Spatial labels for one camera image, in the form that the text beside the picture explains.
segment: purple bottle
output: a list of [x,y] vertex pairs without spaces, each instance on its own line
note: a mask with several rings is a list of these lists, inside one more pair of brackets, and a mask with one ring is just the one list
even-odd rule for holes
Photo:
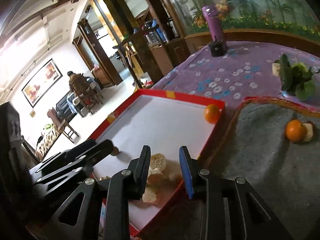
[[224,39],[222,26],[218,18],[218,12],[214,4],[202,7],[202,13],[208,23],[210,34],[213,41],[222,41],[223,49],[227,50],[227,43]]

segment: gray cutting surface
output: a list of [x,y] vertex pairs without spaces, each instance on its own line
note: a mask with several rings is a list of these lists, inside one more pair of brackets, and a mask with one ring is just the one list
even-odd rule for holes
[[[274,104],[248,104],[236,129],[209,169],[226,179],[244,177],[295,240],[304,239],[320,216],[320,140],[294,144],[285,139],[292,119],[320,119]],[[158,219],[143,239],[199,239],[202,206],[182,199]]]

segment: framed painting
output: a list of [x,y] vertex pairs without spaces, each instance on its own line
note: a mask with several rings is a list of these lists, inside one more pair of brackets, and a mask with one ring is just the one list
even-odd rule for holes
[[50,59],[29,80],[22,89],[23,95],[29,104],[34,107],[44,94],[62,77],[62,74],[53,59]]

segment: orange fruit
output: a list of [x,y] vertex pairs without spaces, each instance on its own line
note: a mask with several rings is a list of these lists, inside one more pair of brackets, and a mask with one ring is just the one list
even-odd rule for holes
[[209,123],[216,123],[219,118],[219,107],[216,105],[208,105],[204,109],[204,118]]
[[285,128],[286,137],[292,142],[300,142],[306,136],[306,127],[297,119],[287,123]]

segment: screw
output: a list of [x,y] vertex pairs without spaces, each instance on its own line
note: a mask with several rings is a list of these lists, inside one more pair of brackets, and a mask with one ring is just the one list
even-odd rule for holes
[[209,175],[209,173],[210,173],[210,171],[208,171],[208,170],[206,170],[206,169],[202,169],[202,170],[200,170],[200,174],[201,175]]
[[77,173],[77,172],[81,171],[82,169],[83,169],[83,167],[76,168],[76,169],[74,170],[74,172]]
[[94,183],[94,179],[86,179],[84,182],[86,185],[92,185]]
[[244,178],[236,178],[236,182],[239,183],[239,184],[244,184],[245,183],[245,179]]
[[123,170],[123,171],[121,171],[121,174],[122,174],[123,176],[128,176],[128,175],[131,174],[131,171],[129,171],[129,170]]

